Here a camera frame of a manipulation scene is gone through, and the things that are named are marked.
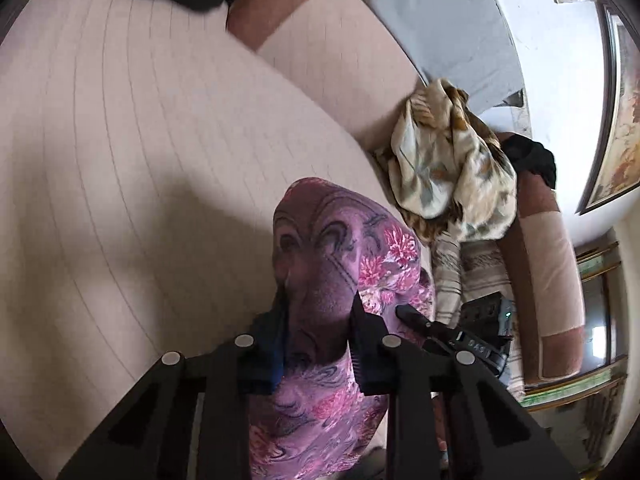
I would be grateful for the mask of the purple floral garment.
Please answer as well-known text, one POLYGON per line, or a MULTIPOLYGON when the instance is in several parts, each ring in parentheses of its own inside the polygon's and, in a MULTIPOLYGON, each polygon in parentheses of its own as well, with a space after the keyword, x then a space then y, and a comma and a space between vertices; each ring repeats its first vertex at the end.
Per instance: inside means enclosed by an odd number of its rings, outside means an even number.
POLYGON ((410 304, 434 316, 435 289, 421 243, 383 206, 318 178, 294 182, 273 216, 272 264, 288 296, 284 375, 271 396, 250 399, 255 479, 317 479, 352 468, 386 414, 364 396, 347 348, 356 298, 388 330, 422 339, 395 315, 410 304))

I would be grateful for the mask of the striped beige cushion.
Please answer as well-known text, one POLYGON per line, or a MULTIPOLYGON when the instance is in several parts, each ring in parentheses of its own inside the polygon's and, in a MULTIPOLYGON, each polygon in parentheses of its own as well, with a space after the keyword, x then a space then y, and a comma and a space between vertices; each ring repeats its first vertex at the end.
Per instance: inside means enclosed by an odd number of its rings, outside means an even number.
POLYGON ((518 315, 506 264, 494 240, 462 243, 442 234, 430 246, 435 286, 435 318, 454 327, 462 306, 493 292, 501 292, 511 303, 509 316, 512 342, 506 368, 506 388, 518 401, 524 398, 523 360, 518 315))

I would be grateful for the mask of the beige floral crumpled cloth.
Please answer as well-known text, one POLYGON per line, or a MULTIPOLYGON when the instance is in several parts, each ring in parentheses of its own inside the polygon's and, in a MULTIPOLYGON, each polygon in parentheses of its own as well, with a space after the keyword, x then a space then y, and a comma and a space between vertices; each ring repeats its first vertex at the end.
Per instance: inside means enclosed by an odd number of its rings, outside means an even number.
POLYGON ((407 226, 424 243, 500 240, 518 202, 518 177, 495 133, 444 78, 408 97, 390 140, 374 152, 407 226))

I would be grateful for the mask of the pink quilted sofa bed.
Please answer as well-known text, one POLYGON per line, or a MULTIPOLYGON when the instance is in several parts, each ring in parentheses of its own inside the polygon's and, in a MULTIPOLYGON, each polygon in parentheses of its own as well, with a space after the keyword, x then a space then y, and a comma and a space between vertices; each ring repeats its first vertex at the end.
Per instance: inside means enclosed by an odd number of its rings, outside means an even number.
POLYGON ((29 0, 2 41, 1 419, 42 478, 163 353, 268 308, 294 181, 386 200, 367 150, 418 75, 383 24, 308 0, 267 61, 227 15, 29 0))

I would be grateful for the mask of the grey pillow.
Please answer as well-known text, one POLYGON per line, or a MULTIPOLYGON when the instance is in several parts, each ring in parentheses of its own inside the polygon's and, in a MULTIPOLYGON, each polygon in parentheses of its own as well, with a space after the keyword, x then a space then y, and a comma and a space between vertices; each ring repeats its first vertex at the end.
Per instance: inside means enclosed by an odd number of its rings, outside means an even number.
POLYGON ((363 0, 421 78, 445 78, 482 114, 524 89, 518 52, 497 0, 363 0))

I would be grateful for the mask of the framed picture on wall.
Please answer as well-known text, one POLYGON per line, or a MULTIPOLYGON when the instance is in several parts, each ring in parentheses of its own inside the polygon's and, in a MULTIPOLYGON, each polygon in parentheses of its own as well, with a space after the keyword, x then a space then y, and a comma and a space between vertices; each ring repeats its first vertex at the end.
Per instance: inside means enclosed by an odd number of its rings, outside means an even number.
POLYGON ((639 41, 611 3, 597 3, 605 62, 601 134, 578 214, 639 186, 639 41))

